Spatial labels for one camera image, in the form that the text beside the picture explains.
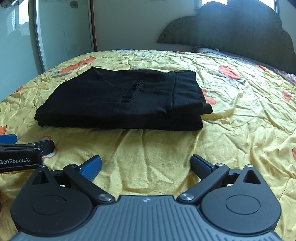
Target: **folded garment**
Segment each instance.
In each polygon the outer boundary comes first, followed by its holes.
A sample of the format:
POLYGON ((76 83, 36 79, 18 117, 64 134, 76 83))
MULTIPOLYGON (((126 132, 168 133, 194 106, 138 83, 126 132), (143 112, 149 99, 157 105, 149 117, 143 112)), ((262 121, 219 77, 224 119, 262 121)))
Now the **folded garment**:
POLYGON ((40 126, 199 130, 212 113, 193 71, 90 68, 37 109, 40 126))

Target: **headboard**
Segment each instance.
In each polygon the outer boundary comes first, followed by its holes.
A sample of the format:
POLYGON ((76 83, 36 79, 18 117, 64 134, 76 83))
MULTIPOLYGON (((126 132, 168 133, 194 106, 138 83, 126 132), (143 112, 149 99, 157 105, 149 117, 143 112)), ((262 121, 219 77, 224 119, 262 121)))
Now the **headboard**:
POLYGON ((195 16, 171 22, 157 42, 218 48, 296 74, 290 35, 278 14, 258 0, 208 2, 195 16))

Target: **frosted glass panel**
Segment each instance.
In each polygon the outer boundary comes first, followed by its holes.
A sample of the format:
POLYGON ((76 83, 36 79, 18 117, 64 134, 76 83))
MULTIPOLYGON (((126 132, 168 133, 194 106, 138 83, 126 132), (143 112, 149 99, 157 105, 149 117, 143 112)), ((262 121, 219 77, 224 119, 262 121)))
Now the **frosted glass panel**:
POLYGON ((29 4, 29 0, 3 1, 0 5, 0 101, 41 73, 33 4, 29 4))
POLYGON ((92 52, 88 4, 88 0, 39 0, 46 70, 92 52))

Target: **folded black pants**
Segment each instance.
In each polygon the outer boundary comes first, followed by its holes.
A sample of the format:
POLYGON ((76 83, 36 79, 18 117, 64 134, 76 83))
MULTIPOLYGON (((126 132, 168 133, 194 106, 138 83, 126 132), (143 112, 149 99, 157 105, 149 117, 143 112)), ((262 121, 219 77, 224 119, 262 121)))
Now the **folded black pants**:
POLYGON ((193 71, 91 68, 59 85, 37 109, 40 126, 198 130, 212 113, 193 71))

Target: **yellow bedsheet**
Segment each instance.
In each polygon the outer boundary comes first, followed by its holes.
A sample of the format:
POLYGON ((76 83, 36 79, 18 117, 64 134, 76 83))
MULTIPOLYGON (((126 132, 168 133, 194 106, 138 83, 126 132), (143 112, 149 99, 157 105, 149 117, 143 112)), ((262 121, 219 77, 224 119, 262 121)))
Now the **yellow bedsheet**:
MULTIPOLYGON (((115 197, 179 195, 198 181, 189 166, 194 153, 230 168, 242 169, 251 163, 280 201, 282 216, 275 231, 284 241, 295 241, 295 108, 296 88, 269 70, 196 53, 118 50, 76 57, 19 88, 0 104, 0 134, 16 134, 20 144, 51 138, 56 149, 44 160, 50 169, 81 164, 100 155, 102 171, 94 183, 115 197), (220 65, 235 71, 245 84, 217 73, 220 65), (59 84, 90 67, 193 70, 213 114, 202 116, 204 127, 200 131, 38 126, 36 109, 59 84)), ((31 172, 0 175, 1 241, 17 232, 10 205, 31 172)))

